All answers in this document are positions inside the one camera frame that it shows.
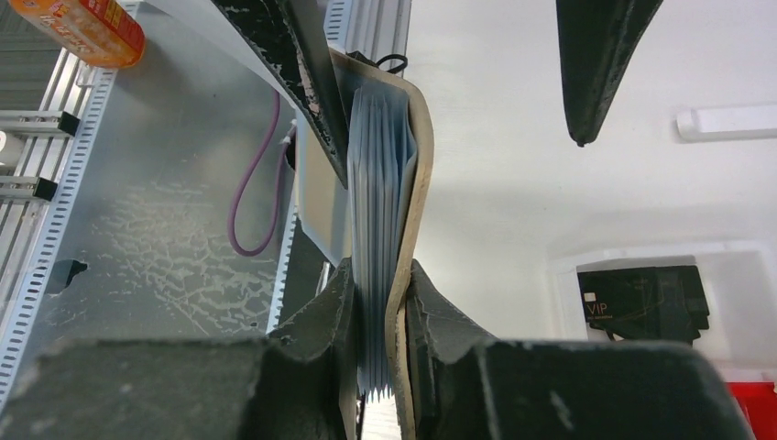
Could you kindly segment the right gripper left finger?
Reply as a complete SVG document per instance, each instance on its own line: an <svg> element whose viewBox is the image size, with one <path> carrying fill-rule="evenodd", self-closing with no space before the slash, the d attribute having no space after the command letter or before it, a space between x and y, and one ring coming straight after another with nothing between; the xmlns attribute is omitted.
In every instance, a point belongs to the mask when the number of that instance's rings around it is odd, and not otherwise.
<svg viewBox="0 0 777 440"><path fill-rule="evenodd" d="M72 340L41 354L4 439L353 439L352 264L276 330L232 339Z"/></svg>

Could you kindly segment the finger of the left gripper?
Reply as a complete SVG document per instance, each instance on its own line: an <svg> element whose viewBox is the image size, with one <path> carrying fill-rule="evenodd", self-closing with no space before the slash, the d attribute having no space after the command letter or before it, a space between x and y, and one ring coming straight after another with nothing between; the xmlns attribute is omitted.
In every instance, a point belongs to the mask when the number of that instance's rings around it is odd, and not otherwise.
<svg viewBox="0 0 777 440"><path fill-rule="evenodd" d="M593 143L662 0L558 0L564 114L580 148Z"/></svg>
<svg viewBox="0 0 777 440"><path fill-rule="evenodd" d="M213 3L301 111L340 183L347 185L348 127L315 1Z"/></svg>

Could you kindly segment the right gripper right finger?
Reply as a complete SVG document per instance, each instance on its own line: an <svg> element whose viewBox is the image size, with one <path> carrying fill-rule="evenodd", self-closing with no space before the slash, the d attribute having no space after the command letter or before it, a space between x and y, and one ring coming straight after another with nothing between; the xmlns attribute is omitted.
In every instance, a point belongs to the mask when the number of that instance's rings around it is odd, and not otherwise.
<svg viewBox="0 0 777 440"><path fill-rule="evenodd" d="M413 261L407 439L750 439L713 366L671 342L500 339Z"/></svg>

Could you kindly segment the beige card holder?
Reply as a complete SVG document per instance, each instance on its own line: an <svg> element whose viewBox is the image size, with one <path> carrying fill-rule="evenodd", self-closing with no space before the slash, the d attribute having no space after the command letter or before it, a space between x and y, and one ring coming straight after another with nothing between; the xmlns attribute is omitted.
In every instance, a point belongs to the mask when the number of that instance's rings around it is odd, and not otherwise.
<svg viewBox="0 0 777 440"><path fill-rule="evenodd" d="M330 58L349 119L346 175L305 127L296 159L301 225L330 261L350 265L358 387L375 399L392 395L402 435L413 439L406 300L432 177L432 120L414 84L337 49Z"/></svg>

